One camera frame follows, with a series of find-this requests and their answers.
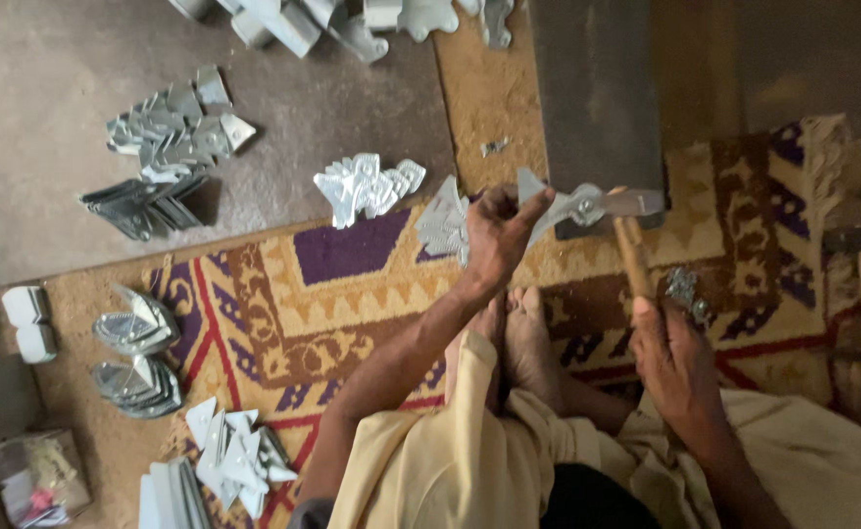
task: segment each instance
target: patterned carpet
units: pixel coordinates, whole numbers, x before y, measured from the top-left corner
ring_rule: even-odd
[[[656,279],[677,264],[700,275],[723,384],[831,401],[826,360],[812,349],[831,343],[839,319],[856,310],[850,296],[826,294],[833,272],[821,251],[822,219],[834,200],[828,186],[848,140],[842,118],[807,119],[666,156],[672,211],[645,240]],[[301,470],[341,380],[460,275],[454,259],[422,252],[413,230],[420,213],[415,207],[341,232],[273,237],[146,272],[183,333],[171,353],[189,404],[217,395],[228,410],[259,408]],[[613,238],[546,236],[513,283],[544,288],[566,369],[636,394],[628,285]],[[441,357],[406,407],[431,410],[443,401]],[[181,416],[164,451],[194,457]],[[285,525],[300,483],[272,489],[259,526]],[[217,526],[254,526],[239,504],[222,513],[203,493]]]

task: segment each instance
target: cream kurta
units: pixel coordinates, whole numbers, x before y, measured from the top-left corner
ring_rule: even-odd
[[[377,413],[359,424],[330,528],[538,527],[554,463],[585,463],[642,501],[664,528],[717,527],[701,469],[647,398],[616,438],[560,419],[528,391],[486,410],[496,352],[475,332],[457,385],[433,415]],[[747,458],[796,527],[861,528],[861,427],[800,397],[722,391]]]

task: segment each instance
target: embossed metal piece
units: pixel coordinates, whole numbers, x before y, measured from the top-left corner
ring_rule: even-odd
[[[695,297],[698,275],[684,266],[676,266],[665,277],[665,295],[682,305],[698,325],[706,326],[711,318],[708,303]]]
[[[512,42],[506,29],[506,18],[515,7],[515,0],[483,0],[479,20],[482,22],[483,43],[493,50],[504,50]]]
[[[528,168],[519,168],[518,174],[518,203],[521,204],[546,188],[544,184]],[[577,187],[573,193],[557,193],[554,202],[548,211],[541,216],[532,229],[532,236],[528,239],[531,247],[539,240],[545,232],[558,222],[573,219],[580,226],[590,226],[603,217],[604,211],[595,204],[603,196],[600,187],[583,184]]]
[[[360,153],[355,158],[333,162],[313,182],[332,205],[332,226],[342,230],[355,223],[359,211],[367,218],[384,215],[424,181],[426,169],[412,160],[396,168],[381,170],[377,154]]]
[[[407,30],[415,42],[426,41],[435,29],[453,33],[458,27],[460,17],[450,0],[408,0],[397,19],[397,30]]]
[[[363,15],[356,15],[336,27],[329,34],[365,64],[371,64],[388,54],[388,42],[372,35]]]
[[[424,244],[427,255],[456,255],[460,266],[466,267],[470,259],[470,239],[466,231],[469,207],[469,198],[460,197],[457,178],[448,176],[414,223],[417,240]]]

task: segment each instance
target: finger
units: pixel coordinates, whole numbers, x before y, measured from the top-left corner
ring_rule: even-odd
[[[633,299],[633,338],[636,340],[634,353],[643,363],[660,364],[670,359],[666,342],[665,328],[659,309],[646,297]]]
[[[662,307],[669,342],[691,343],[696,331],[685,308],[668,297],[662,300]]]
[[[542,189],[532,195],[524,204],[518,207],[518,213],[512,218],[513,228],[520,232],[531,234],[535,223],[548,211],[554,202],[554,189]]]

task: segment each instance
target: metal scraps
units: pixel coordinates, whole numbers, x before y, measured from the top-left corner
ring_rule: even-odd
[[[107,122],[107,148],[140,159],[140,180],[127,180],[78,200],[88,211],[116,226],[127,237],[148,241],[160,225],[170,230],[201,226],[181,202],[207,182],[204,172],[256,134],[234,114],[206,116],[202,104],[231,104],[218,67],[198,70],[197,91],[190,81],[137,103]]]
[[[695,298],[698,275],[684,266],[676,266],[669,271],[665,282],[668,285],[665,295],[675,299],[688,310],[698,325],[707,325],[711,316],[708,303],[700,297]]]
[[[424,213],[414,223],[417,240],[431,257],[456,255],[460,266],[470,260],[470,237],[466,231],[466,213],[470,199],[460,197],[457,179],[446,177],[437,195],[427,204]]]
[[[91,371],[100,395],[128,417],[154,419],[182,406],[182,391],[175,374],[152,358],[178,340],[172,313],[148,295],[120,284],[113,290],[129,312],[101,314],[91,325],[95,337],[133,363],[101,362]]]
[[[367,218],[384,215],[401,198],[421,185],[426,169],[412,160],[403,160],[397,168],[381,170],[377,154],[361,153],[355,158],[333,162],[313,182],[332,205],[332,226],[339,230],[355,224],[359,211]]]
[[[483,158],[485,158],[486,156],[489,156],[490,154],[498,154],[499,152],[502,152],[502,150],[508,146],[508,142],[511,139],[512,138],[508,138],[506,136],[502,139],[495,139],[495,140],[490,141],[488,143],[483,143],[482,145],[479,146],[479,150],[482,151]]]

